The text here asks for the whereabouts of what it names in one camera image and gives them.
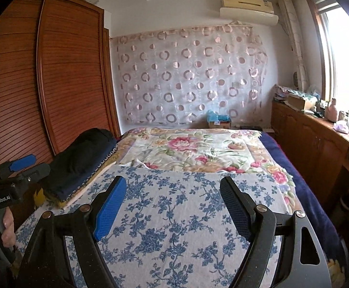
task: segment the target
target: window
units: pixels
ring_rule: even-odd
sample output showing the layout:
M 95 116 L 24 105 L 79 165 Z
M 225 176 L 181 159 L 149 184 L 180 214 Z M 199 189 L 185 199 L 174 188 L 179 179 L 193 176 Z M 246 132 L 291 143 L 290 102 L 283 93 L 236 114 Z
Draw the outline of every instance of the window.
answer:
M 349 110 L 349 16 L 335 0 L 307 0 L 320 39 L 322 99 Z

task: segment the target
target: floral blanket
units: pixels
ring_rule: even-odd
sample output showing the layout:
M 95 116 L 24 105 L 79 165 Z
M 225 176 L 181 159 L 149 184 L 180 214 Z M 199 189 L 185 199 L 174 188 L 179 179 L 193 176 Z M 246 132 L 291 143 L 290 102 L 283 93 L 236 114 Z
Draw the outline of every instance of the floral blanket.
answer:
M 17 231 L 23 253 L 43 211 L 71 212 L 91 203 L 117 175 L 127 181 L 126 198 L 99 247 L 119 288 L 228 287 L 248 249 L 236 232 L 219 192 L 227 172 L 173 172 L 115 165 L 67 210 L 50 203 Z M 288 213 L 275 179 L 266 173 L 231 174 L 242 192 L 273 212 Z M 85 287 L 73 240 L 67 237 L 77 287 Z M 280 251 L 275 237 L 261 286 L 270 287 Z
M 274 161 L 260 136 L 252 130 L 138 128 L 118 143 L 117 163 L 139 160 L 158 170 L 265 173 L 277 182 L 289 211 L 302 209 L 292 176 Z

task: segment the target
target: air conditioner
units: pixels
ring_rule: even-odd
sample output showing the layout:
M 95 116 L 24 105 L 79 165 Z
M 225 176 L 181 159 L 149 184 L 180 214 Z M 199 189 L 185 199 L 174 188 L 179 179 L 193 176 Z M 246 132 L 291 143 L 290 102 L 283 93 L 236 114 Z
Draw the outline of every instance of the air conditioner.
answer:
M 264 0 L 222 0 L 220 17 L 268 26 L 275 26 L 279 21 L 272 3 Z

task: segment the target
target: hand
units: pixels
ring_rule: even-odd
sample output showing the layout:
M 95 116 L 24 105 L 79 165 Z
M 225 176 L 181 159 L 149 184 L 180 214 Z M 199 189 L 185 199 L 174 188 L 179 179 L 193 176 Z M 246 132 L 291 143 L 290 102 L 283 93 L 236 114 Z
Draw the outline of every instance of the hand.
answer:
M 14 233 L 14 220 L 13 214 L 9 207 L 6 208 L 3 224 L 5 226 L 5 230 L 1 235 L 2 243 L 4 247 L 11 247 L 16 243 L 16 234 Z

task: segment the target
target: cardboard box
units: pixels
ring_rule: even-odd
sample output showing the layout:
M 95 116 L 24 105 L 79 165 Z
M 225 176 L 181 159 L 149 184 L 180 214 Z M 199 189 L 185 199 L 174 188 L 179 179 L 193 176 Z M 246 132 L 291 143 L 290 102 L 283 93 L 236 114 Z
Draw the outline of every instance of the cardboard box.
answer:
M 209 128 L 210 129 L 230 129 L 231 128 L 231 122 L 230 121 L 220 121 L 220 124 L 215 124 L 215 122 L 211 121 L 209 122 Z
M 310 110 L 313 106 L 316 105 L 315 99 L 309 100 L 308 98 L 304 98 L 295 94 L 289 94 L 287 102 L 298 110 Z

